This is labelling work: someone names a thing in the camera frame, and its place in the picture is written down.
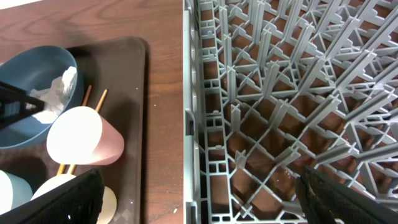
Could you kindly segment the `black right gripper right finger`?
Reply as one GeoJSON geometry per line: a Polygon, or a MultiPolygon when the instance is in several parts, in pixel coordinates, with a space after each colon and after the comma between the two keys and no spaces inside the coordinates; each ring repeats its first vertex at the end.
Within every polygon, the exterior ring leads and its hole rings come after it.
{"type": "Polygon", "coordinates": [[[397,212],[361,195],[306,166],[295,180],[295,192],[310,224],[344,223],[394,224],[397,212]]]}

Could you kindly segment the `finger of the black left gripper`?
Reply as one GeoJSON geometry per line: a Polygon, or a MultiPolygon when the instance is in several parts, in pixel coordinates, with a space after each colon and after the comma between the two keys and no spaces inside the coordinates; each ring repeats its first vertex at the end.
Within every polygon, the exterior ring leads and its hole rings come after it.
{"type": "Polygon", "coordinates": [[[1,129],[44,110],[45,102],[16,86],[1,82],[1,129]]]}

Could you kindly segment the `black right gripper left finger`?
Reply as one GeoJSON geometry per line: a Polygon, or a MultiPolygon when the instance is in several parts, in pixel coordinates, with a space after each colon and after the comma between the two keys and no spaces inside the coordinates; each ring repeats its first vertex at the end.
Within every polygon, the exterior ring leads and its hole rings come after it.
{"type": "Polygon", "coordinates": [[[96,223],[102,210],[104,180],[91,169],[1,215],[1,223],[96,223]]]}

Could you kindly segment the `green cup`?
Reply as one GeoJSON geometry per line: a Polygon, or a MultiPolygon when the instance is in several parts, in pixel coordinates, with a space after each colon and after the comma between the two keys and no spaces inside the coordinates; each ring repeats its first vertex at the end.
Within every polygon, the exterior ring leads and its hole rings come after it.
{"type": "MultiPolygon", "coordinates": [[[[60,174],[55,177],[50,178],[46,182],[44,182],[38,190],[33,194],[31,200],[49,192],[50,190],[68,182],[75,178],[73,174],[60,174]]],[[[109,188],[104,188],[103,194],[103,204],[101,208],[101,212],[97,219],[97,224],[108,224],[114,217],[117,209],[117,198],[115,193],[109,188]]]]}

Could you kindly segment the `white tissue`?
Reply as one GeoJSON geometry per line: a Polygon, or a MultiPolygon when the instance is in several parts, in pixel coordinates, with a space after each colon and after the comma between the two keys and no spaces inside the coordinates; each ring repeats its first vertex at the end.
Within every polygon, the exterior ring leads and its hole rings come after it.
{"type": "Polygon", "coordinates": [[[77,69],[76,67],[69,67],[61,77],[52,80],[50,88],[31,90],[29,96],[42,100],[45,103],[44,109],[32,116],[42,124],[53,123],[65,109],[76,81],[77,69]]]}

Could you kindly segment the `light blue small bowl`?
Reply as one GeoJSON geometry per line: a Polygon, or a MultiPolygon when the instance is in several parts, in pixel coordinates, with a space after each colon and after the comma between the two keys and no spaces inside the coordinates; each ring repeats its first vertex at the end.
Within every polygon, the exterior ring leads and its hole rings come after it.
{"type": "Polygon", "coordinates": [[[1,215],[31,200],[29,183],[13,174],[1,171],[1,215]]]}

